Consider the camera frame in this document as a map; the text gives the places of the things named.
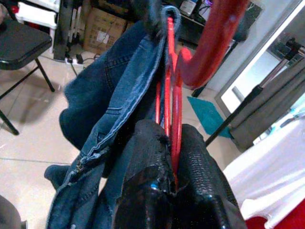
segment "tiled floor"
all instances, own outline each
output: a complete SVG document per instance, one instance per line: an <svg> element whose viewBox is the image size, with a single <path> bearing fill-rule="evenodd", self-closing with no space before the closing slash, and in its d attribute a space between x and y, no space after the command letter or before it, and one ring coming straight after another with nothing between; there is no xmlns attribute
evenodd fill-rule
<svg viewBox="0 0 305 229"><path fill-rule="evenodd" d="M0 109L20 132L14 136L0 120L0 195L14 204L30 229L44 228L55 194L50 182L43 177L46 167L69 164L78 154L62 135L58 121L60 112L67 106L63 86L75 75L65 63L43 57L40 61L56 92L49 90L38 70L0 101ZM18 71L0 71L0 94L34 66L32 62ZM207 134L186 98L190 94L191 91L183 89L183 122L195 126L206 139ZM205 91L202 98L212 100L212 95L213 92ZM211 143L208 150L221 169L240 154L223 137Z"/></svg>

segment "gray curtain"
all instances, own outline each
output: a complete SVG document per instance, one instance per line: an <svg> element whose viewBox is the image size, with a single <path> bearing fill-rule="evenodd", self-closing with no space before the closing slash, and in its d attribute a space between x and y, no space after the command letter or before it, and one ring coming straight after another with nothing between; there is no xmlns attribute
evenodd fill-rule
<svg viewBox="0 0 305 229"><path fill-rule="evenodd" d="M280 73L231 122L236 143L247 149L305 93L305 59Z"/></svg>

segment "black stand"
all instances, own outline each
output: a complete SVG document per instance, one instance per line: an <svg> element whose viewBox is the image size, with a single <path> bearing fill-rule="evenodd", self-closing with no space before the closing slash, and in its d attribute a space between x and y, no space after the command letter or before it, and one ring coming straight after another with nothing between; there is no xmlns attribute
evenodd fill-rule
<svg viewBox="0 0 305 229"><path fill-rule="evenodd" d="M218 129L206 140L205 144L208 146L232 121L233 119L251 102L253 101L270 83L275 77L277 77L280 70L298 53L304 54L304 47L297 42L295 38L290 39L286 46L291 50L290 52L280 61L280 63L263 79L263 81L257 85L253 90L248 94L248 96L242 101L238 108L230 114L229 117L218 127Z"/></svg>
<svg viewBox="0 0 305 229"><path fill-rule="evenodd" d="M58 14L57 29L54 37L54 59L64 60L67 44L69 40L70 23L73 12L74 0L61 1L60 10Z"/></svg>

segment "black chair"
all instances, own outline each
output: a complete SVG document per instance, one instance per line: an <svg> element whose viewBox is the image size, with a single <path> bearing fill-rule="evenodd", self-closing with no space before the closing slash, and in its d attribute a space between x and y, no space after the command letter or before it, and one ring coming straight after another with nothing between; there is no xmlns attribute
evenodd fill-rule
<svg viewBox="0 0 305 229"><path fill-rule="evenodd" d="M17 70L31 61L35 60L37 67L30 71L21 80L15 83L10 89L0 95L0 100L17 87L21 82L28 78L37 69L40 69L50 90L55 91L51 82L49 81L46 72L44 71L38 56L51 47L51 37L27 25L20 24L16 21L15 15L10 11L10 8L0 0L0 3L7 8L11 19L5 19L0 25L0 69L3 70ZM4 113L0 110L0 118L12 130L15 135L18 135L18 130L12 125Z"/></svg>

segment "cardboard box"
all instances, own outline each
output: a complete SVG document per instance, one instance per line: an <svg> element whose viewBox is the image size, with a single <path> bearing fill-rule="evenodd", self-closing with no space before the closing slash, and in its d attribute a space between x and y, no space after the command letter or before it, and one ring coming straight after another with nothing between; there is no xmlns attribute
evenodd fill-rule
<svg viewBox="0 0 305 229"><path fill-rule="evenodd" d="M126 20L92 8L85 27L84 50L96 54L105 52L119 39L125 28Z"/></svg>

